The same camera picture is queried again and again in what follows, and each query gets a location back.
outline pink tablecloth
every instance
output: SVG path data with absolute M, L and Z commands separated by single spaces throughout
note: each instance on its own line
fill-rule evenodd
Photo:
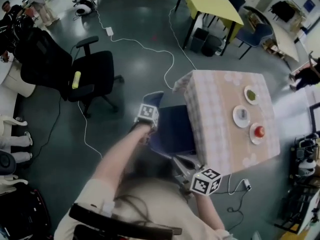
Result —
M 247 102 L 246 86 L 252 86 L 257 92 L 258 105 Z M 262 74 L 193 70 L 175 82 L 173 92 L 184 94 L 201 163 L 228 175 L 280 153 L 274 109 Z M 234 123 L 233 109 L 238 105 L 245 106 L 250 113 L 247 128 L 239 128 Z M 249 138 L 253 123 L 265 128 L 259 145 Z

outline gray floor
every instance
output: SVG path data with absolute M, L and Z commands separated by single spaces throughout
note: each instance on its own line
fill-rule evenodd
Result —
M 175 64 L 167 75 L 168 83 L 174 82 L 193 68 L 177 46 L 169 27 L 168 14 L 177 0 L 102 0 L 98 11 L 104 27 L 111 26 L 114 39 L 137 39 L 146 47 L 168 50 L 175 56 Z M 86 141 L 100 152 L 105 152 L 123 137 L 132 125 L 143 95 L 163 90 L 162 106 L 184 104 L 181 95 L 172 94 L 163 80 L 164 73 L 172 63 L 166 53 L 155 53 L 142 49 L 129 41 L 112 43 L 99 24 L 95 13 L 73 20 L 74 11 L 60 15 L 61 20 L 50 27 L 50 34 L 66 51 L 83 38 L 99 36 L 98 43 L 91 45 L 93 52 L 110 50 L 113 54 L 115 74 L 122 74 L 125 84 L 116 83 L 110 99 L 119 104 L 120 111 L 112 113 L 109 105 L 97 98 L 89 112 Z M 190 13 L 184 2 L 171 17 L 174 31 L 183 42 L 191 22 Z M 212 24 L 210 31 L 223 36 L 221 23 Z M 186 49 L 186 54 L 199 70 L 230 70 L 254 72 L 264 75 L 276 114 L 280 136 L 281 154 L 262 164 L 232 175 L 231 189 L 243 179 L 249 179 L 252 190 L 245 196 L 242 205 L 244 221 L 232 233 L 238 239 L 250 239 L 254 231 L 259 231 L 264 240 L 278 238 L 278 229 L 272 226 L 279 208 L 279 201 L 288 191 L 289 150 L 296 136 L 310 131 L 304 91 L 291 93 L 287 77 L 290 72 L 285 63 L 254 48 L 242 59 L 238 57 L 246 46 L 238 48 L 235 40 L 227 48 L 223 57 L 205 57 Z M 58 113 L 60 95 L 54 89 L 38 86 L 34 94 L 24 98 L 19 114 L 28 121 L 29 131 L 34 138 L 33 153 L 36 155 L 47 141 L 49 131 Z M 61 102 L 61 116 L 54 129 L 49 144 L 43 148 L 40 157 L 30 168 L 22 170 L 30 185 L 40 190 L 47 204 L 55 230 L 62 216 L 68 211 L 83 185 L 91 176 L 100 158 L 84 144 L 85 120 L 76 103 Z M 144 150 L 151 168 L 156 168 L 163 160 Z M 222 181 L 221 191 L 227 190 L 228 178 Z M 241 193 L 213 195 L 214 204 L 226 228 L 239 222 L 238 213 L 227 213 L 227 208 L 237 208 Z

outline yellow object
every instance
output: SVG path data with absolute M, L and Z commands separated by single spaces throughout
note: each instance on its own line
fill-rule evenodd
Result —
M 229 0 L 186 0 L 186 4 L 194 19 L 197 12 L 215 15 L 220 18 L 225 27 L 230 29 L 232 22 L 235 22 L 230 42 L 236 37 L 239 29 L 244 26 L 239 13 Z
M 74 73 L 74 78 L 73 78 L 73 82 L 72 82 L 72 89 L 77 89 L 79 87 L 80 77 L 81 77 L 81 72 L 76 71 Z
M 295 224 L 291 230 L 297 230 L 298 224 Z M 307 237 L 309 230 L 303 230 L 300 234 L 294 234 L 291 232 L 285 232 L 280 240 L 304 240 Z

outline green food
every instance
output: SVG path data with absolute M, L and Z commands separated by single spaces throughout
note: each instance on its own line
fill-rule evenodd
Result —
M 252 90 L 247 90 L 246 91 L 246 96 L 252 102 L 256 99 L 256 94 Z

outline white cable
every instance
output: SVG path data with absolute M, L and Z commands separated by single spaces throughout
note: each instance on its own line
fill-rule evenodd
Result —
M 236 190 L 237 190 L 237 188 L 240 186 L 240 184 L 245 181 L 245 179 L 240 180 L 238 186 L 236 186 L 236 188 L 234 189 L 234 191 L 233 191 L 232 193 L 230 193 L 230 179 L 231 179 L 231 175 L 232 175 L 232 173 L 230 174 L 229 179 L 228 179 L 228 194 L 229 194 L 229 196 L 232 196 L 232 195 L 236 192 Z
M 82 114 L 82 115 L 83 115 L 83 117 L 84 117 L 84 120 L 85 120 L 84 143 L 85 143 L 89 148 L 91 148 L 91 149 L 93 149 L 95 152 L 97 152 L 97 153 L 100 155 L 101 159 L 102 159 L 102 154 L 101 154 L 98 150 L 96 150 L 94 147 L 90 146 L 90 145 L 86 142 L 86 135 L 87 135 L 87 125 L 88 125 L 88 121 L 87 121 L 87 119 L 86 119 L 86 117 L 85 117 L 84 113 L 82 112 L 82 110 L 81 110 L 81 108 L 80 108 L 79 101 L 78 101 L 78 107 L 79 107 L 79 109 L 80 109 L 80 111 L 81 111 L 81 114 Z
M 175 40 L 176 40 L 179 48 L 180 48 L 181 51 L 183 52 L 184 56 L 190 61 L 190 63 L 192 64 L 193 68 L 194 68 L 195 70 L 198 70 L 198 69 L 196 68 L 196 66 L 193 64 L 193 62 L 192 62 L 192 61 L 189 59 L 189 57 L 186 55 L 185 51 L 181 48 L 181 46 L 180 46 L 180 44 L 179 44 L 179 41 L 178 41 L 178 39 L 177 39 L 177 37 L 176 37 L 176 34 L 175 34 L 175 32 L 174 32 L 174 30 L 173 30 L 173 28 L 172 28 L 170 15 L 171 15 L 171 12 L 172 12 L 175 8 L 176 8 L 176 7 L 173 7 L 173 8 L 170 10 L 169 15 L 168 15 L 168 16 L 169 16 L 170 29 L 171 29 L 171 31 L 172 31 L 172 33 L 173 33 L 173 36 L 174 36 L 174 38 L 175 38 Z M 95 9 L 95 10 L 96 10 L 96 13 L 98 14 L 99 23 L 100 23 L 102 29 L 104 29 L 104 30 L 107 29 L 107 27 L 104 27 L 103 24 L 102 24 L 102 22 L 101 22 L 100 14 L 99 14 L 98 10 L 97 10 L 97 9 Z M 144 48 L 144 49 L 146 49 L 146 50 L 154 51 L 154 52 L 156 52 L 156 53 L 168 53 L 168 54 L 171 54 L 171 56 L 172 56 L 172 64 L 171 64 L 171 66 L 169 67 L 169 69 L 165 72 L 165 74 L 164 74 L 164 76 L 163 76 L 163 79 L 164 79 L 164 82 L 165 82 L 166 86 L 167 86 L 169 89 L 171 89 L 171 90 L 173 89 L 173 88 L 171 88 L 171 87 L 169 86 L 169 84 L 167 83 L 167 80 L 166 80 L 166 75 L 168 74 L 168 72 L 171 70 L 171 68 L 172 68 L 172 67 L 174 66 L 174 64 L 175 64 L 175 56 L 174 56 L 170 51 L 167 51 L 167 50 L 154 50 L 154 49 L 151 49 L 151 48 L 144 47 L 139 41 L 137 41 L 137 40 L 135 40 L 135 39 L 121 38 L 121 39 L 118 39 L 118 40 L 112 40 L 112 36 L 110 37 L 110 39 L 111 39 L 112 42 L 118 42 L 118 41 L 121 41 L 121 40 L 134 41 L 134 42 L 137 42 L 139 45 L 141 45 L 142 48 Z
M 189 57 L 186 55 L 185 51 L 181 48 L 181 46 L 180 46 L 180 44 L 179 44 L 179 41 L 178 41 L 178 39 L 177 39 L 177 37 L 176 37 L 176 34 L 175 34 L 175 32 L 174 32 L 174 29 L 172 28 L 170 15 L 171 15 L 171 12 L 172 12 L 175 8 L 176 8 L 176 7 L 173 7 L 173 8 L 170 10 L 170 12 L 169 12 L 170 29 L 172 30 L 173 36 L 174 36 L 174 38 L 175 38 L 175 40 L 176 40 L 176 43 L 178 44 L 180 50 L 183 52 L 184 56 L 190 61 L 190 63 L 192 64 L 193 68 L 194 68 L 195 70 L 198 70 L 198 69 L 196 68 L 196 66 L 193 64 L 193 62 L 191 61 L 191 59 L 189 59 Z

